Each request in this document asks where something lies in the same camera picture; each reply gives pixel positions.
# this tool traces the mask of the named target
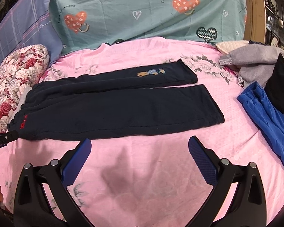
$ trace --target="bed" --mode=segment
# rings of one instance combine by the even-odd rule
[[[112,46],[101,44],[93,50],[80,49],[58,59],[40,81],[181,58],[198,75],[198,83],[206,85],[225,115],[224,124],[188,132],[92,141],[92,153],[69,191],[96,226],[185,226],[211,191],[194,161],[188,159],[187,142],[192,135],[197,135],[219,157],[235,164],[256,162],[267,198],[267,224],[284,223],[284,168],[236,100],[242,89],[236,84],[236,75],[217,64],[221,54],[213,46],[152,37]],[[47,164],[76,144],[19,139],[0,149],[0,184],[7,208],[12,211],[17,178],[25,163]],[[232,187],[217,219],[225,214],[233,192]],[[62,219],[54,199],[48,197],[55,214]]]

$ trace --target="elastic waistband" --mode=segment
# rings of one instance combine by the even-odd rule
[[[264,89],[258,84],[258,82],[253,82],[250,84],[239,96],[238,96],[238,101],[240,103],[247,102],[249,100],[254,100],[254,99],[266,99],[267,95],[264,91]]]

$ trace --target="gray cuff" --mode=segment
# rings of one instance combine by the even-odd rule
[[[233,60],[229,55],[222,55],[219,59],[220,66],[229,66],[233,64]]]

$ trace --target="blue gripper pad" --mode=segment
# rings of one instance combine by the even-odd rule
[[[80,147],[77,149],[61,173],[61,181],[65,189],[67,186],[73,185],[89,154],[91,153],[91,141],[89,139],[85,139],[80,143]]]
[[[195,137],[192,136],[189,139],[188,150],[196,162],[202,176],[207,184],[215,186],[218,183],[217,168],[206,154],[205,149],[206,148],[204,148],[204,146],[196,140]]]

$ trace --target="white heart outline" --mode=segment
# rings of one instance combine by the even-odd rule
[[[226,16],[229,14],[229,12],[228,11],[225,11],[225,9],[223,10],[223,15],[224,15],[224,17],[226,18]]]
[[[141,14],[142,14],[142,11],[133,11],[133,17],[136,19],[136,20],[138,20],[139,19],[139,17],[141,16]]]

